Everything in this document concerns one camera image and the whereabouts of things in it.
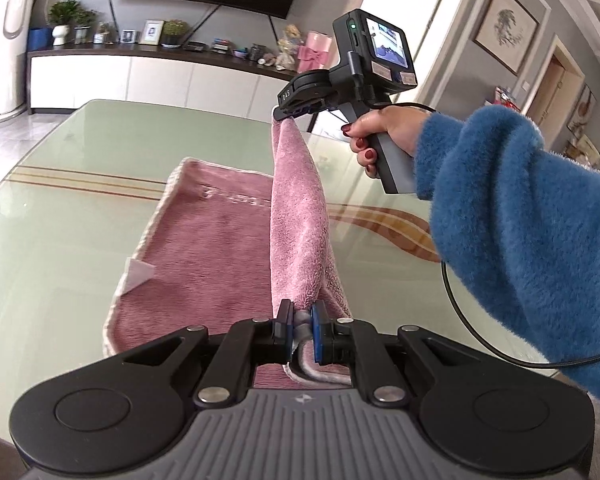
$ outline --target white floor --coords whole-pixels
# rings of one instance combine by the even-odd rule
[[[67,117],[24,113],[0,123],[0,181],[40,139]]]

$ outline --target pink gift box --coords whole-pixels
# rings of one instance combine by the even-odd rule
[[[298,49],[298,73],[324,68],[329,59],[331,37],[320,32],[309,32],[304,45]]]

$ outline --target sticker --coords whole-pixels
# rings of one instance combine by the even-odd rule
[[[416,75],[411,72],[400,72],[400,78],[402,79],[403,85],[415,85]]]
[[[385,79],[391,81],[391,70],[389,70],[387,67],[372,61],[371,70],[374,72],[374,74],[378,74],[380,77],[384,77]]]

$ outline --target dark wood countertop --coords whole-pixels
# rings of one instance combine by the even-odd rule
[[[257,75],[266,75],[284,81],[291,81],[296,75],[290,70],[276,70],[274,66],[263,66],[253,61],[238,59],[229,54],[216,54],[215,52],[191,52],[182,48],[164,48],[163,46],[141,44],[65,44],[61,46],[48,46],[28,53],[29,58],[41,56],[79,56],[103,54],[105,56],[139,56],[157,57],[159,59],[176,59],[192,63],[233,68]]]

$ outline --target finger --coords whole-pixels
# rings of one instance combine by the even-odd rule
[[[365,166],[365,173],[369,178],[378,178],[378,171],[376,170],[375,164],[369,164],[368,166]]]
[[[358,153],[357,159],[360,166],[366,167],[369,164],[373,164],[376,161],[376,150],[368,148],[365,151]]]
[[[365,139],[351,139],[349,141],[349,147],[353,153],[360,153],[369,147],[369,143]]]
[[[366,137],[371,134],[381,134],[387,131],[386,114],[382,110],[371,110],[364,114],[347,132],[349,137]]]

